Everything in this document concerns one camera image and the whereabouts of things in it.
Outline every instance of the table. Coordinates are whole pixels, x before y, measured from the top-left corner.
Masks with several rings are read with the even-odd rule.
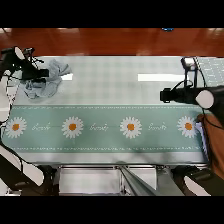
[[[40,57],[45,61],[42,68],[47,67],[47,64],[51,59],[55,58],[60,62],[69,64],[72,69],[72,80],[63,80],[58,88],[58,92],[51,98],[38,98],[30,100],[27,98],[23,90],[19,87],[14,102],[14,109],[11,112],[11,117],[29,114],[30,122],[37,123],[35,119],[44,120],[45,125],[33,125],[30,127],[30,131],[36,131],[30,139],[29,132],[27,131],[26,139],[21,138],[19,141],[12,141],[4,135],[3,142],[17,151],[25,160],[35,163],[61,163],[61,164],[108,164],[108,163],[129,163],[129,164],[192,164],[192,163],[206,163],[205,156],[202,152],[200,136],[195,138],[184,138],[181,132],[178,131],[175,125],[171,124],[172,119],[178,122],[178,119],[184,118],[184,116],[190,116],[196,118],[197,114],[201,113],[201,109],[197,106],[189,106],[183,104],[177,104],[175,102],[169,105],[164,105],[159,100],[159,92],[164,88],[172,88],[179,81],[160,81],[160,82],[140,82],[138,81],[138,74],[171,74],[180,79],[183,76],[184,70],[180,63],[181,57],[148,57],[148,56],[63,56],[63,57]],[[193,74],[189,74],[189,79],[193,80]],[[202,80],[198,80],[198,85],[202,86]],[[57,134],[40,135],[37,130],[52,130],[58,131],[59,124],[54,123],[47,126],[47,119],[54,117],[54,122],[58,122],[60,117],[64,116],[68,111],[75,111],[78,117],[88,116],[94,117],[100,122],[100,119],[107,118],[108,126],[111,133],[111,138],[106,135],[102,135],[102,145],[105,146],[105,141],[111,141],[108,147],[103,147],[97,141],[96,146],[93,148],[88,144],[94,141],[94,138],[99,140],[99,135],[92,130],[96,130],[96,125],[93,126],[91,122],[86,122],[88,129],[88,138],[93,138],[91,141],[87,141],[83,138],[84,135],[80,135],[79,138],[72,139],[70,143],[63,140],[57,141]],[[131,114],[133,116],[144,117],[145,120],[149,116],[153,117],[153,122],[143,124],[142,129],[147,127],[150,134],[141,134],[140,137],[134,139],[135,144],[131,147],[125,144],[131,144],[130,138],[125,138],[119,132],[119,124],[112,125],[115,122],[113,114],[119,117],[119,121],[122,121],[122,117],[125,119],[125,114]],[[105,131],[107,127],[102,126],[96,131]],[[148,136],[151,136],[151,142],[154,145],[148,144]],[[28,139],[33,144],[42,145],[43,141],[49,141],[51,139],[54,146],[38,146],[32,147],[27,143]],[[142,141],[146,141],[146,145],[139,147]],[[113,147],[114,142],[120,142],[121,146]]]

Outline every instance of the small blue object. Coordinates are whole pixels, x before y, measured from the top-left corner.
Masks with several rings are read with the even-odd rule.
[[[164,30],[164,31],[173,31],[174,28],[162,28],[162,30]]]

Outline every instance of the blue cloth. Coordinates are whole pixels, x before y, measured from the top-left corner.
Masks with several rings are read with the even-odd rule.
[[[46,82],[33,82],[32,80],[26,81],[22,85],[23,90],[30,99],[36,97],[51,97],[58,89],[58,85],[62,81],[61,76],[71,73],[68,64],[56,61],[55,59],[49,62],[49,77],[46,77]]]

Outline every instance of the crumpled cloth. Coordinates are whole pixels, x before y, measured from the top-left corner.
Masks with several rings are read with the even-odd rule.
[[[44,77],[46,82],[34,82],[28,80],[25,83],[21,83],[21,87],[30,99],[37,97],[51,97],[58,89],[58,85],[62,81],[61,76],[71,73],[71,69],[68,64],[52,59],[49,62],[49,77]]]
[[[217,126],[221,126],[216,117],[212,114],[206,115],[207,119]],[[208,157],[211,169],[222,179],[224,179],[224,130],[216,128],[204,119],[203,114],[198,115],[198,120],[202,122],[205,130]]]

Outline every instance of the daisy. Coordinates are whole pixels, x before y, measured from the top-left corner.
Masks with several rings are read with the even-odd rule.
[[[197,135],[194,118],[182,117],[179,119],[177,127],[179,131],[182,131],[182,135],[185,135],[185,137],[194,138],[194,136]]]
[[[11,119],[10,122],[6,125],[6,135],[9,138],[17,138],[23,134],[23,131],[26,130],[26,121],[22,117],[15,117]]]
[[[126,138],[132,139],[141,134],[141,126],[142,125],[138,119],[135,119],[134,117],[126,117],[126,119],[123,119],[121,122],[120,131],[123,131],[123,135],[126,135]]]
[[[79,136],[82,134],[81,130],[83,130],[83,122],[78,117],[69,117],[63,122],[62,131],[63,135],[66,135],[66,138],[75,138],[75,136]]]

